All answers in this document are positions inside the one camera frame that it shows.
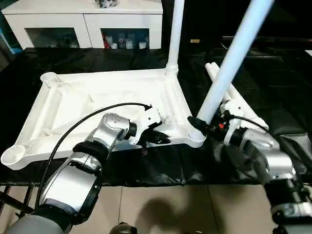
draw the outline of white plastic tray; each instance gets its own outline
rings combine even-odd
[[[175,72],[156,69],[68,75],[45,73],[40,79],[42,87],[16,143],[1,156],[1,162],[13,170],[48,159],[59,138],[74,123],[94,110],[122,102],[152,104],[159,110],[163,122],[157,130],[171,137],[170,144],[193,144],[187,134],[191,128],[187,117],[191,112]],[[142,111],[139,106],[124,106],[108,112],[135,120]],[[69,156],[72,147],[97,127],[104,113],[76,128],[61,144],[55,158]],[[115,150],[137,147],[140,146],[123,141]]]

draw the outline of white shelf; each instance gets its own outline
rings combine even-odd
[[[162,14],[161,0],[117,0],[117,6],[99,8],[95,0],[19,0],[2,10],[12,14]]]

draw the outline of tile floor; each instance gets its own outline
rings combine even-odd
[[[10,195],[22,201],[26,189],[12,187]],[[15,212],[4,206],[0,233],[17,220]],[[274,228],[261,186],[103,187],[89,220],[71,234],[108,234],[122,221],[138,234],[271,234]]]

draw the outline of white pipe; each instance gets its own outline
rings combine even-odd
[[[183,10],[184,10],[184,0],[175,0],[167,70],[178,69],[177,58],[179,55]]]
[[[205,65],[205,68],[206,68],[212,82],[215,82],[216,75],[219,72],[219,67],[216,68],[215,65],[218,66],[215,62],[213,62],[211,64],[206,63],[206,65]],[[226,102],[226,101],[229,101],[231,99],[232,99],[232,97],[230,96],[229,89],[228,89],[228,91],[224,94],[222,102]]]
[[[274,0],[252,0],[197,118],[210,124]]]
[[[211,64],[211,66],[215,69],[216,74],[218,74],[218,72],[219,72],[219,70],[220,70],[219,66],[218,66],[215,62],[213,62],[213,63]],[[234,86],[233,86],[232,84],[230,84],[227,93],[230,95],[231,98],[235,98],[235,94],[234,94],[232,88],[234,88]]]

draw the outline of white cabinet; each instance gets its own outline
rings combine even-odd
[[[105,35],[161,47],[161,0],[118,0],[99,8],[94,0],[19,0],[2,10],[23,49],[27,47],[104,48]]]

